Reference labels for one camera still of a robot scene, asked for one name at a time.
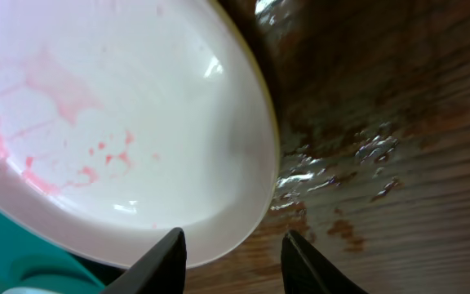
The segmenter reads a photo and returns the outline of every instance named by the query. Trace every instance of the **wooden table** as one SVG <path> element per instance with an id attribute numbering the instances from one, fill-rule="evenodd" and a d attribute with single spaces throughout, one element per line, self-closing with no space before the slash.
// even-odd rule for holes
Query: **wooden table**
<path id="1" fill-rule="evenodd" d="M 296 229 L 370 293 L 470 293 L 470 0 L 222 0 L 273 95 L 273 205 L 186 293 L 283 293 Z"/>

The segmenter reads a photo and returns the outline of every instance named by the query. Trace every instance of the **wooden surface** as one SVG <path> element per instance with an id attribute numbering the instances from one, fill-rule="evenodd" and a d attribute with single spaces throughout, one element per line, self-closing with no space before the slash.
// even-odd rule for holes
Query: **wooden surface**
<path id="1" fill-rule="evenodd" d="M 186 293 L 283 293 L 288 229 L 370 293 L 470 293 L 470 0 L 221 3 L 271 88 L 282 169 L 259 228 Z"/>

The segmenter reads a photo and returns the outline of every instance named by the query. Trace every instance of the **table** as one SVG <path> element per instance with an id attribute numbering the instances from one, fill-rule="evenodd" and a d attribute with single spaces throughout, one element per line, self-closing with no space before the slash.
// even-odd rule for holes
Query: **table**
<path id="1" fill-rule="evenodd" d="M 278 116 L 272 206 L 186 293 L 283 293 L 296 229 L 370 293 L 470 293 L 470 0 L 221 0 Z"/>

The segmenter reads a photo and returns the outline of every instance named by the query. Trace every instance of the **wood grain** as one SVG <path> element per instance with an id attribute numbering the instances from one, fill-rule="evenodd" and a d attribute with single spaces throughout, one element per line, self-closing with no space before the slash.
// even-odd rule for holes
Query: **wood grain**
<path id="1" fill-rule="evenodd" d="M 296 229 L 370 293 L 470 293 L 470 1 L 220 2 L 271 88 L 282 166 L 258 229 L 186 292 L 283 293 Z"/>

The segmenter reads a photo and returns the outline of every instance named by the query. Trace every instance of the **oval plate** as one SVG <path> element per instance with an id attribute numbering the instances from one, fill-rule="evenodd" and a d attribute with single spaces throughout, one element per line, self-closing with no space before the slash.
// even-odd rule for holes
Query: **oval plate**
<path id="1" fill-rule="evenodd" d="M 27 229 L 128 267 L 179 226 L 202 265 L 262 220 L 277 161 L 218 4 L 0 0 L 0 210 Z"/>

